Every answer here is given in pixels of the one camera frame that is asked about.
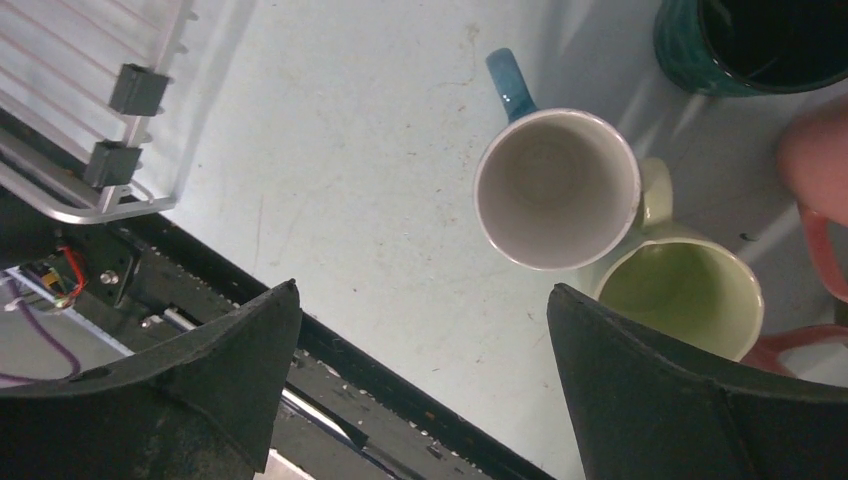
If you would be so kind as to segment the pink patterned mug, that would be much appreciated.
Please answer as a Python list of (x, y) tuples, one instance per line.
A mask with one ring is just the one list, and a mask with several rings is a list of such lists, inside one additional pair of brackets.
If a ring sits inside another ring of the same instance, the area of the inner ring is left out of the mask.
[(759, 370), (794, 378), (795, 375), (780, 360), (783, 354), (803, 347), (837, 343), (847, 343), (847, 328), (845, 326), (835, 324), (814, 325), (779, 334), (761, 335), (740, 363)]

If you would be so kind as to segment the dark teal mug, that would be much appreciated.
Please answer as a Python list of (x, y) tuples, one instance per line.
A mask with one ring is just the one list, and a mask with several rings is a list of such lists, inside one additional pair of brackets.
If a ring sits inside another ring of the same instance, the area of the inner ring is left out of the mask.
[(653, 48), (681, 89), (714, 97), (796, 94), (847, 77), (844, 1), (664, 1)]

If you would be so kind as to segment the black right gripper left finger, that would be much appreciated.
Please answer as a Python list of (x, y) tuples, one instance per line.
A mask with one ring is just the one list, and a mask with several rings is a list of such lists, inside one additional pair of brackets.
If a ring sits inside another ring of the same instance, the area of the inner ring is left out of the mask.
[(294, 280), (135, 355), (1, 393), (5, 479), (250, 479), (303, 313)]

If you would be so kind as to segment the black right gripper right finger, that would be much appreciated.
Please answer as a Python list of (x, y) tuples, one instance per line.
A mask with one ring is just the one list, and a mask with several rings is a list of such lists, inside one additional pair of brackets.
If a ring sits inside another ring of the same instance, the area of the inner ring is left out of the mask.
[(566, 284), (547, 319), (589, 479), (843, 479), (847, 391), (713, 355)]

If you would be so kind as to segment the light green mug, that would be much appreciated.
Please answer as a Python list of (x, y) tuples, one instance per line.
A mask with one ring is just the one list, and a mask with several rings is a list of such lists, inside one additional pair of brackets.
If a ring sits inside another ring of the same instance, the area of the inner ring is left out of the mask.
[(673, 218), (672, 179), (658, 158), (642, 162), (637, 219), (600, 260), (579, 269), (580, 289), (608, 309), (731, 361), (758, 340), (764, 299), (739, 257)]

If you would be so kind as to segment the light blue mug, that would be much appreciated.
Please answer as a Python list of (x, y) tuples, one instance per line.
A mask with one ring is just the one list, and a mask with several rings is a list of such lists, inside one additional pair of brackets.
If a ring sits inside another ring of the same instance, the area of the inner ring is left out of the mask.
[(507, 125), (483, 151), (474, 177), (485, 238), (533, 270), (599, 260), (637, 215), (642, 182), (631, 146), (594, 114), (538, 108), (510, 49), (491, 52), (486, 66)]

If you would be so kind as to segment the pink mug white inside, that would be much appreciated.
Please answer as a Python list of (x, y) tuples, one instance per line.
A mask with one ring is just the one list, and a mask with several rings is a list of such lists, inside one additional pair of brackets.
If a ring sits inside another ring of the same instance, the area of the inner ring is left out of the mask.
[(847, 225), (847, 97), (795, 118), (776, 151), (779, 176), (797, 202), (812, 264), (824, 287), (847, 300), (847, 279), (828, 225)]

